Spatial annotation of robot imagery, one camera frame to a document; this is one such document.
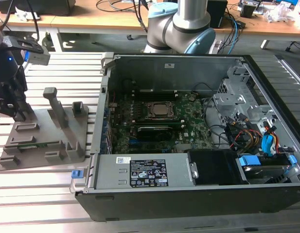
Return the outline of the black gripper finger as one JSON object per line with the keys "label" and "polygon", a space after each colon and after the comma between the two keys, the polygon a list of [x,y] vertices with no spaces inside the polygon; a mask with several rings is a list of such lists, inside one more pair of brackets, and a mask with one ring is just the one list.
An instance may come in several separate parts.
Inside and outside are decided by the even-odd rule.
{"label": "black gripper finger", "polygon": [[8,103],[4,99],[0,99],[0,114],[13,115],[13,109],[8,107]]}
{"label": "black gripper finger", "polygon": [[30,114],[33,113],[33,110],[26,102],[26,96],[21,86],[10,85],[9,92],[12,96],[12,103],[15,108],[15,116],[13,119],[15,121],[25,121]]}

